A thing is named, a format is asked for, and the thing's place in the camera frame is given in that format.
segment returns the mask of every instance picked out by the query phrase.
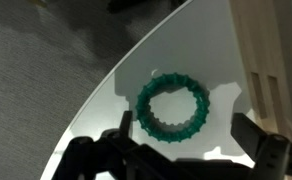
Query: green ring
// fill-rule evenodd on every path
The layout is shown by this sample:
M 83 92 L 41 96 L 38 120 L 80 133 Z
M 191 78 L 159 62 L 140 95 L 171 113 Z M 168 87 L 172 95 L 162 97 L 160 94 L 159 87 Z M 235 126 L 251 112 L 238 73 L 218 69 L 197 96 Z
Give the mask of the green ring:
M 159 128 L 152 123 L 150 118 L 149 102 L 152 95 L 167 85 L 178 85 L 187 87 L 196 98 L 197 109 L 195 111 L 194 121 L 188 127 L 176 131 L 168 132 Z M 203 124 L 206 123 L 206 116 L 208 114 L 209 100 L 205 91 L 199 86 L 198 82 L 189 78 L 187 75 L 163 74 L 162 76 L 152 79 L 142 92 L 138 95 L 138 102 L 136 105 L 137 119 L 140 121 L 142 129 L 144 129 L 149 136 L 155 137 L 158 141 L 166 142 L 181 142 L 184 139 L 191 138 L 195 133 L 200 131 Z

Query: green gear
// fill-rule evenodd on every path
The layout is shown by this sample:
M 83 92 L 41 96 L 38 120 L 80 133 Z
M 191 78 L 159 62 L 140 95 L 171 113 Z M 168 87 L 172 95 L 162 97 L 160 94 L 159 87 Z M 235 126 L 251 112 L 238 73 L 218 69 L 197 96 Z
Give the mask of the green gear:
M 194 121 L 188 127 L 176 131 L 164 131 L 151 121 L 150 117 L 150 99 L 152 95 L 165 86 L 182 86 L 187 87 L 196 98 L 197 109 L 195 111 Z M 163 74 L 162 76 L 152 79 L 150 83 L 144 86 L 142 92 L 138 95 L 136 105 L 137 119 L 140 121 L 142 129 L 148 132 L 149 136 L 155 137 L 158 141 L 181 142 L 184 139 L 191 138 L 195 133 L 200 131 L 203 124 L 206 123 L 209 106 L 208 97 L 205 91 L 199 86 L 198 82 L 189 78 L 187 75 Z

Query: teeth of gear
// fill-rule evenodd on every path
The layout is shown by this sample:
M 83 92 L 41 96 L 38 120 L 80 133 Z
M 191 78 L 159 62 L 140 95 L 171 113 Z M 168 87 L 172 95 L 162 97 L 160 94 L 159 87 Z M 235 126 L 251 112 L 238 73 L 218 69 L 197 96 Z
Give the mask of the teeth of gear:
M 194 121 L 188 127 L 176 132 L 164 131 L 152 123 L 149 116 L 151 114 L 149 108 L 151 95 L 157 90 L 170 85 L 186 87 L 196 98 L 197 109 L 195 111 Z M 168 143 L 181 142 L 184 139 L 191 138 L 195 133 L 200 132 L 200 128 L 206 123 L 209 105 L 208 97 L 197 81 L 189 78 L 187 75 L 183 76 L 177 73 L 163 74 L 158 78 L 152 79 L 151 82 L 143 87 L 136 105 L 137 119 L 141 123 L 141 128 L 147 131 L 149 136 L 155 137 L 158 141 L 166 141 Z

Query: gray carpet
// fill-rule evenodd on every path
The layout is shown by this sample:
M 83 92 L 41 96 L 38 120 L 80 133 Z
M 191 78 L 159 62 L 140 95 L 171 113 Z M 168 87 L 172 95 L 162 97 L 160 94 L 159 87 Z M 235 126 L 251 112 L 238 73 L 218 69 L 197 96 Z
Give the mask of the gray carpet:
M 175 8 L 150 0 L 111 15 L 107 3 L 0 0 L 0 180 L 39 179 L 94 88 Z

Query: white surface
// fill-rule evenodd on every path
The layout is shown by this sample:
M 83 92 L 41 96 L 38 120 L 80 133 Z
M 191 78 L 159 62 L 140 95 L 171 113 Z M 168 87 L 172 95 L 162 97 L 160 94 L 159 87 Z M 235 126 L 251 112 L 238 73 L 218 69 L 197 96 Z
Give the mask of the white surface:
M 232 113 L 251 114 L 251 106 L 228 1 L 194 0 L 149 33 L 92 93 L 56 146 L 42 179 L 51 179 L 73 137 L 91 136 L 97 140 L 105 129 L 117 128 L 123 111 L 134 110 L 143 85 L 152 77 L 173 72 L 188 74 L 209 90 L 207 123 L 192 139 L 168 144 L 149 137 L 139 122 L 134 122 L 133 139 L 149 144 L 171 160 L 226 158 L 252 166 L 230 136 Z M 182 92 L 156 97 L 156 101 L 169 101 L 171 97 L 183 101 L 179 107 L 166 103 L 166 107 L 156 111 L 168 117 L 169 112 L 193 108 L 191 102 L 185 102 L 188 92 Z M 170 119 L 171 123 L 176 120 L 172 115 Z

